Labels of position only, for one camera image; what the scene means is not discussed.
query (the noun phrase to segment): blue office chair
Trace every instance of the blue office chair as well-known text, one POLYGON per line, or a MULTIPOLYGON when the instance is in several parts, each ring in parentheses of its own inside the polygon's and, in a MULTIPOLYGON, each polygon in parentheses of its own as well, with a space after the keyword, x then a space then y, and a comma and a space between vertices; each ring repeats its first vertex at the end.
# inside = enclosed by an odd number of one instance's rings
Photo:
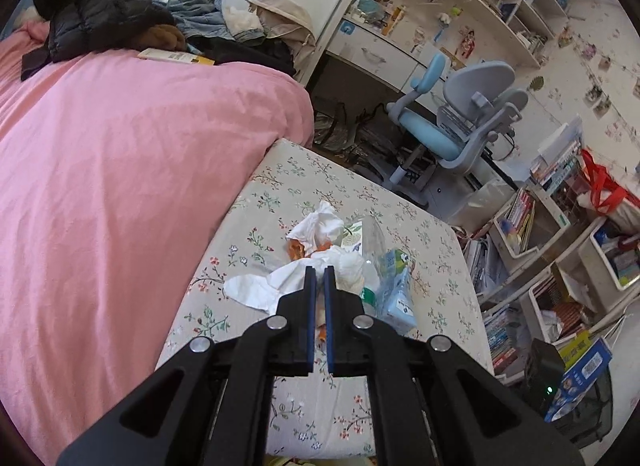
POLYGON ((420 145, 397 168, 379 157, 368 161, 380 176, 362 166, 354 167, 360 175, 393 192, 401 192, 420 205, 427 205, 426 185, 434 167, 425 171, 415 183, 405 178, 412 163, 429 149, 438 164, 455 175, 466 175, 480 157, 488 142, 498 134, 513 137, 511 123, 522 119, 528 101, 526 91, 508 88, 515 81, 514 70, 504 62, 486 62, 463 68, 450 75, 442 93, 447 101, 436 114, 436 125, 406 108, 422 94, 429 92, 442 74, 446 63, 438 52, 431 59, 421 80, 411 82, 414 88, 396 102, 386 106, 389 118, 409 131, 420 145))

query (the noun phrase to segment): pink blanket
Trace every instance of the pink blanket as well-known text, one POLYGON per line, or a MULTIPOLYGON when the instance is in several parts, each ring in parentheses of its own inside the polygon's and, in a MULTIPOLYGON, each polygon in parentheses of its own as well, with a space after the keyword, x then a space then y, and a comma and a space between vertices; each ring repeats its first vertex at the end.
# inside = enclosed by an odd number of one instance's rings
POLYGON ((257 65, 20 57, 0 43, 0 400, 47 465, 153 370, 210 238, 271 144, 313 132, 257 65))

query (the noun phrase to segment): floral bedsheet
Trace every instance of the floral bedsheet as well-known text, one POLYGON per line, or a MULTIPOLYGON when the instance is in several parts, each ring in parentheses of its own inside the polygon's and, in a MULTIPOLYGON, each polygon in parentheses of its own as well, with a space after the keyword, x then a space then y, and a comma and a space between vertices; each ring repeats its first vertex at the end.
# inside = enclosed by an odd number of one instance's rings
MULTIPOLYGON (((211 240, 166 339, 158 367, 196 335, 221 341, 242 334, 265 313, 225 297, 223 284, 238 274, 287 263, 285 235, 320 200, 347 221, 377 218, 386 245, 408 253, 416 266, 412 299, 426 340, 446 334, 492 370, 486 334, 465 259, 452 229, 393 193, 289 141, 274 144, 211 240)), ((267 453, 300 458, 374 455, 364 378, 333 378, 326 349, 316 339, 313 374, 277 378, 267 453)))

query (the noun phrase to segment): blue carton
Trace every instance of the blue carton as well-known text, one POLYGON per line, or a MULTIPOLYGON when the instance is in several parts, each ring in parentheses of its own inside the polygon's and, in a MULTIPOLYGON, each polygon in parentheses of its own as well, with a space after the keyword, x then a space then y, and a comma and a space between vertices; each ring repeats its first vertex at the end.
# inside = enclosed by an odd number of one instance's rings
POLYGON ((545 422, 560 419, 572 411, 607 368, 611 358, 611 349, 607 342, 598 338, 562 376, 556 396, 546 413, 545 422))

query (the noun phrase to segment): chair base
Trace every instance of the chair base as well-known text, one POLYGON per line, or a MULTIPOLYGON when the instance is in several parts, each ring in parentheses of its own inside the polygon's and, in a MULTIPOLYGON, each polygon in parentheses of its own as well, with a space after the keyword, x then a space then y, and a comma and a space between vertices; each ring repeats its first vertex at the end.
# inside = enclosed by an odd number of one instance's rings
POLYGON ((362 175, 364 178, 379 184, 383 188, 394 192, 395 194, 406 195, 416 204, 421 205, 425 209, 429 207, 428 195, 425 187, 435 172, 435 165, 427 168, 427 170, 414 184, 405 177, 406 170, 402 168, 402 166, 394 168, 380 157, 373 155, 367 157, 367 162, 369 162, 369 164, 372 165, 380 175, 377 175, 370 169, 360 165, 355 165, 352 168, 353 171, 358 175, 362 175))

